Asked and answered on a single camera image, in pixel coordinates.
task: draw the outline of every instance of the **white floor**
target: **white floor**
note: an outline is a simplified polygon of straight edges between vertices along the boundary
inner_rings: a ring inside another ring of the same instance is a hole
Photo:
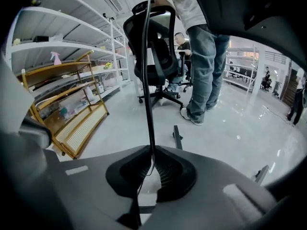
[[[184,105],[191,91],[188,88],[181,93]],[[139,104],[133,84],[110,97],[106,106],[110,115],[92,136],[81,159],[149,144],[145,105]],[[287,111],[288,107],[269,93],[259,91],[258,96],[252,96],[224,83],[218,105],[206,112],[203,126],[183,119],[178,104],[168,100],[157,103],[153,108],[155,140],[158,145],[175,147],[172,132],[178,125],[186,151],[222,160],[249,178],[269,165],[266,184],[307,154],[306,138],[284,119]]]

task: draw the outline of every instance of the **standing person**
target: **standing person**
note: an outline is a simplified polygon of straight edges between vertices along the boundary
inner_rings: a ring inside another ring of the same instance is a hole
[[[185,66],[184,66],[184,70],[185,73],[188,71],[188,68],[191,67],[190,65],[190,57],[191,57],[191,46],[188,40],[186,40],[184,38],[183,33],[176,33],[175,34],[175,41],[176,43],[179,44],[178,46],[178,50],[184,50],[185,51]],[[181,60],[178,59],[179,62],[179,67],[181,68]],[[170,92],[176,92],[177,90],[177,86],[180,82],[183,81],[184,76],[180,76],[180,77],[175,77],[173,79],[171,79],[169,81],[169,85],[167,86],[167,88],[165,89],[165,91],[170,91]]]
[[[264,77],[269,79],[270,78],[270,70],[269,70],[269,67],[266,67],[265,68],[265,71],[264,71]]]
[[[296,81],[297,81],[297,88],[296,93],[294,97],[294,101],[292,104],[292,107],[290,109],[290,112],[287,115],[287,119],[290,122],[291,118],[296,111],[296,116],[293,122],[293,125],[296,125],[302,115],[303,112],[303,90],[306,83],[306,73],[303,69],[299,68],[296,74]]]
[[[192,97],[181,115],[201,126],[205,111],[217,104],[226,64],[229,36],[214,34],[196,0],[172,0],[190,38],[192,49]],[[168,0],[154,0],[156,6],[173,6]]]

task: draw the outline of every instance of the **wooden frame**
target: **wooden frame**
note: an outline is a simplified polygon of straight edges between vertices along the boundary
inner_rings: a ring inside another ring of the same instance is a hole
[[[66,142],[73,136],[74,132],[76,130],[78,130],[82,124],[86,121],[86,119],[88,117],[90,117],[91,115],[93,115],[94,112],[96,112],[100,106],[104,106],[104,109],[106,111],[105,114],[103,114],[103,116],[95,123],[95,125],[93,126],[93,128],[91,128],[90,132],[87,134],[87,136],[84,138],[84,140],[82,141],[82,143],[80,144],[80,146],[77,148],[77,150],[74,152],[74,156],[78,156],[78,154],[80,153],[80,150],[84,148],[84,144],[87,142],[88,138],[91,136],[91,133],[96,129],[96,127],[100,124],[100,122],[108,115],[107,109],[104,105],[104,103],[100,103],[97,104],[97,107],[91,111],[88,115],[86,115],[86,117],[72,130],[72,132],[65,138],[64,140],[64,145],[69,148],[70,150],[74,151],[73,148],[71,146],[69,146]]]
[[[78,91],[84,91],[84,94],[85,94],[85,97],[88,101],[88,106],[85,107],[83,110],[81,110],[77,115],[75,115],[74,117],[72,117],[65,125],[63,125],[61,128],[59,128],[55,133],[51,132],[52,133],[52,142],[55,146],[58,147],[59,150],[62,151],[62,154],[65,155],[67,154],[68,156],[70,156],[71,158],[73,159],[76,159],[80,156],[81,152],[84,150],[85,148],[85,145],[87,144],[88,142],[88,139],[89,137],[91,137],[92,135],[92,132],[95,130],[95,128],[101,123],[101,121],[109,114],[107,108],[106,108],[106,105],[105,103],[103,102],[102,98],[101,98],[101,95],[100,95],[100,92],[99,92],[99,89],[98,89],[98,86],[97,86],[97,83],[96,83],[96,80],[94,78],[94,75],[93,75],[93,70],[92,70],[92,67],[91,67],[91,61],[90,61],[90,57],[89,55],[93,52],[93,50],[89,51],[89,52],[86,52],[85,54],[83,54],[81,57],[79,57],[75,62],[70,62],[70,63],[64,63],[64,64],[61,64],[61,65],[54,65],[54,66],[48,66],[48,67],[43,67],[43,68],[39,68],[39,69],[35,69],[33,71],[30,71],[30,72],[25,72],[25,70],[23,69],[22,70],[22,74],[21,74],[21,79],[22,79],[22,82],[24,84],[24,87],[29,90],[29,85],[28,85],[28,82],[27,82],[27,77],[30,77],[32,76],[33,80],[36,80],[36,81],[33,81],[33,82],[38,82],[40,81],[40,79],[44,79],[44,71],[48,72],[49,71],[49,74],[50,72],[52,72],[52,74],[50,75],[61,75],[61,73],[64,72],[64,74],[67,74],[67,71],[66,69],[63,69],[61,67],[72,67],[72,69],[76,70],[76,68],[74,68],[75,66],[77,66],[77,71],[73,71],[71,73],[74,73],[76,72],[78,74],[78,78],[79,78],[79,81],[81,83],[81,85],[79,86],[76,86],[74,88],[71,88],[67,91],[64,91],[63,93],[61,94],[58,94],[54,97],[52,97],[51,99],[43,102],[42,104],[40,104],[38,107],[35,106],[34,103],[32,103],[31,107],[30,107],[30,112],[31,112],[31,115],[33,116],[33,118],[35,118],[38,122],[42,123],[43,125],[45,125],[46,127],[48,127],[46,125],[46,123],[43,121],[43,119],[41,118],[41,116],[39,115],[39,112],[40,110],[42,110],[43,108],[47,107],[48,105],[54,103],[55,101],[58,101],[58,100],[62,100],[63,98],[66,98],[67,95],[69,94],[73,94],[73,93],[76,93]],[[92,81],[90,82],[86,82],[86,83],[82,83],[82,80],[80,78],[80,73],[79,73],[79,70],[82,69],[83,67],[86,67],[86,66],[89,66],[90,68],[90,71],[91,71],[91,75],[92,75]],[[100,102],[97,103],[97,104],[91,104],[91,102],[89,101],[89,98],[86,94],[86,91],[85,91],[85,87],[91,85],[91,84],[94,84],[95,85],[95,88],[96,88],[96,91],[97,91],[97,94],[99,96],[99,99],[100,99]],[[86,137],[83,139],[83,141],[81,142],[80,146],[77,148],[76,151],[74,151],[69,145],[65,144],[65,142],[71,138],[71,136],[73,135],[74,131],[76,131],[78,128],[80,128],[82,126],[82,124],[86,121],[86,119],[88,117],[90,117],[91,115],[93,115],[93,113],[98,110],[98,108],[100,106],[104,107],[106,113],[103,114],[103,116],[95,123],[94,127],[88,132],[88,134],[86,135]],[[89,109],[90,113],[87,114],[81,121],[80,123],[78,123],[73,129],[72,131],[68,134],[67,137],[65,137],[64,139],[64,142],[60,142],[56,139],[56,136],[68,125],[70,124],[78,115],[80,115],[84,110],[86,109]]]

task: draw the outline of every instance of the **metal shelf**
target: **metal shelf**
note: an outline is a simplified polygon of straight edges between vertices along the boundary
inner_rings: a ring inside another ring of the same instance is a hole
[[[119,85],[115,85],[115,86],[113,86],[112,89],[109,89],[109,90],[104,91],[103,93],[100,94],[100,95],[101,95],[101,98],[104,98],[104,97],[106,97],[108,94],[111,94],[114,90],[117,90],[119,87],[120,87]]]
[[[93,71],[93,75],[97,76],[99,74],[105,74],[105,73],[110,73],[110,72],[116,72],[116,69],[104,69],[101,71]],[[80,78],[83,80],[85,78],[89,78],[91,77],[91,73],[90,72],[83,72],[80,73]],[[72,84],[74,82],[79,81],[78,75],[72,75],[70,77],[66,77],[66,78],[62,78],[59,80],[56,80],[54,82],[51,82],[35,91],[33,91],[31,94],[34,98],[42,98],[42,96],[44,94],[50,94],[52,91],[61,89],[63,87],[65,87],[68,84]]]
[[[120,41],[118,41],[118,40],[114,40],[114,42],[115,43],[117,43],[117,44],[119,44],[120,46],[122,46],[122,47],[125,47]]]
[[[50,60],[50,52],[55,51],[59,53],[60,60],[73,61],[85,54],[87,51],[93,50],[91,60],[99,60],[105,58],[113,59],[113,55],[117,59],[126,58],[125,56],[114,54],[112,51],[67,42],[41,42],[20,44],[11,47],[12,52],[12,70],[15,74],[19,74],[22,69],[26,71],[35,68],[40,68],[44,65],[52,65]]]
[[[226,66],[230,66],[230,67],[240,67],[240,68],[245,68],[245,69],[250,69],[250,70],[257,71],[257,69],[256,69],[255,67],[248,67],[248,66],[237,65],[237,64],[229,64],[229,63],[226,63]]]
[[[243,59],[243,60],[250,60],[250,61],[257,61],[256,58],[250,56],[226,56],[228,59]]]
[[[97,45],[111,36],[70,15],[42,7],[28,7],[20,11],[13,38],[21,42],[36,36],[63,34],[63,40]]]
[[[249,86],[248,83],[244,83],[242,81],[239,81],[239,80],[236,80],[236,79],[232,79],[232,78],[229,78],[229,77],[223,77],[223,80],[225,80],[226,82],[230,82],[230,83],[233,83],[235,85],[241,86],[241,87],[243,87],[245,89],[248,89],[248,86]]]
[[[82,0],[40,0],[40,7],[61,11],[101,29],[110,22]]]
[[[244,78],[247,78],[247,79],[253,79],[253,78],[250,77],[250,76],[246,76],[246,75],[243,75],[243,74],[238,73],[238,72],[235,72],[235,71],[224,70],[224,72],[230,72],[230,73],[232,73],[232,74],[236,74],[236,75],[239,75],[239,76],[244,77]]]
[[[228,48],[228,52],[254,52],[254,48]]]

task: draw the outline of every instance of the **chair base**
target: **chair base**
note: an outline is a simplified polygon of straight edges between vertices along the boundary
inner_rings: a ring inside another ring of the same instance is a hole
[[[165,91],[163,91],[162,86],[158,86],[158,88],[159,88],[159,91],[150,94],[150,97],[154,97],[154,100],[151,103],[152,107],[158,102],[158,100],[166,98],[170,101],[173,101],[173,102],[179,104],[180,109],[183,108],[183,103],[181,101],[177,100],[177,99],[180,98],[180,95],[179,95],[178,92],[165,92]],[[139,96],[139,102],[140,103],[143,103],[143,100],[142,100],[143,98],[144,98],[144,96]]]

